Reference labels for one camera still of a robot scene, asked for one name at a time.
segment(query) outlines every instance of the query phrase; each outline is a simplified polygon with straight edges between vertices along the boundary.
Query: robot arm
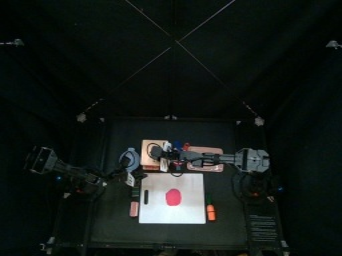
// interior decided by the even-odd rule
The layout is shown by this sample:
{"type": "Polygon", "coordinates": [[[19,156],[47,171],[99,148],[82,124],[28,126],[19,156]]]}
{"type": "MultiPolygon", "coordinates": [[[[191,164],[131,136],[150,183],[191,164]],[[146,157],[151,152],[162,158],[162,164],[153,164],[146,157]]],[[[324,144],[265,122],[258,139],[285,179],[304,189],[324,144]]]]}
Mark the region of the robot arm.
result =
{"type": "Polygon", "coordinates": [[[214,154],[178,150],[165,151],[162,147],[154,146],[150,155],[155,160],[165,158],[174,162],[190,162],[197,167],[229,164],[234,165],[242,172],[263,173],[270,166],[267,152],[250,148],[242,149],[235,154],[214,154]]]}

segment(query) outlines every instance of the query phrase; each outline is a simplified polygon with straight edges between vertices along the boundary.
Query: red object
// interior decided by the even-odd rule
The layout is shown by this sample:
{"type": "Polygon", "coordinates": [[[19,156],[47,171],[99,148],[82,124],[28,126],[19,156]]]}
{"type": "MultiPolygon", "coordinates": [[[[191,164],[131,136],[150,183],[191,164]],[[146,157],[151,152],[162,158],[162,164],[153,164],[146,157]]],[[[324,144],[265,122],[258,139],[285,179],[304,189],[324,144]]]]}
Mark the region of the red object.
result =
{"type": "Polygon", "coordinates": [[[185,151],[189,151],[189,147],[190,147],[190,143],[185,143],[185,145],[183,145],[183,150],[185,150],[185,151]]]}
{"type": "Polygon", "coordinates": [[[138,217],[138,209],[139,209],[139,203],[133,201],[131,202],[131,209],[130,209],[130,216],[138,217]]]}
{"type": "Polygon", "coordinates": [[[169,206],[178,206],[182,202],[182,193],[178,189],[173,188],[166,193],[166,203],[169,206]]]}
{"type": "Polygon", "coordinates": [[[217,220],[215,208],[214,208],[213,204],[207,205],[207,214],[209,214],[209,220],[210,221],[217,220]]]}

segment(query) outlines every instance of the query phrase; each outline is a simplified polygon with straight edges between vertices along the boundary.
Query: light fixture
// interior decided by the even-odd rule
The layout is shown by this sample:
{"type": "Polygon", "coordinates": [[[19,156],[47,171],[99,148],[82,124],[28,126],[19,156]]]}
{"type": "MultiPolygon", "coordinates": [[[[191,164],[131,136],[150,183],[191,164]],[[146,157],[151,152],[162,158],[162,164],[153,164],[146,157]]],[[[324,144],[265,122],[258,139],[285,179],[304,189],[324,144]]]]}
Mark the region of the light fixture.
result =
{"type": "Polygon", "coordinates": [[[15,45],[18,46],[24,46],[24,42],[22,39],[15,39],[14,42],[0,42],[0,45],[15,45]]]}
{"type": "Polygon", "coordinates": [[[329,48],[336,48],[336,50],[337,50],[337,49],[338,49],[338,47],[341,47],[341,48],[342,48],[342,45],[341,45],[341,44],[338,44],[338,42],[337,42],[337,41],[332,40],[332,41],[328,43],[326,47],[329,47],[329,48]]]}

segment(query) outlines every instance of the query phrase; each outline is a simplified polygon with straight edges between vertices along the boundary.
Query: white label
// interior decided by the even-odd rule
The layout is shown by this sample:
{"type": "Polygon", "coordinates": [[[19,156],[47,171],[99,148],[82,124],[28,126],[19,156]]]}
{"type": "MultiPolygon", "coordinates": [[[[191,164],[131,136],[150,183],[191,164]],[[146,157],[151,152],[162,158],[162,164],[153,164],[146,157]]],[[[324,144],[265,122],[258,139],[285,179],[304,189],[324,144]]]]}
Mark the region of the white label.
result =
{"type": "Polygon", "coordinates": [[[127,175],[127,181],[126,181],[126,184],[131,187],[134,187],[134,184],[135,184],[135,178],[134,178],[134,175],[131,173],[128,173],[127,175]]]}

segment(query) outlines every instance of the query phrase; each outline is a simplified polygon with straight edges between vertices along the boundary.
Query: white sheet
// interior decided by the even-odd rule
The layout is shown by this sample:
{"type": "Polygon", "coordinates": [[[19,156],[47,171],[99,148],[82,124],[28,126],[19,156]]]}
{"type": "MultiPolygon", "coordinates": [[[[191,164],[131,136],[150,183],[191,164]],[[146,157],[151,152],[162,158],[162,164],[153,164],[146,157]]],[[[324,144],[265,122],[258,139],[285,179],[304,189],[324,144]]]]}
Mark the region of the white sheet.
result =
{"type": "Polygon", "coordinates": [[[170,173],[149,173],[142,180],[139,223],[205,224],[203,174],[185,173],[174,177],[170,173]],[[182,201],[169,206],[166,193],[178,189],[182,201]],[[145,204],[145,191],[149,190],[149,204],[145,204]]]}

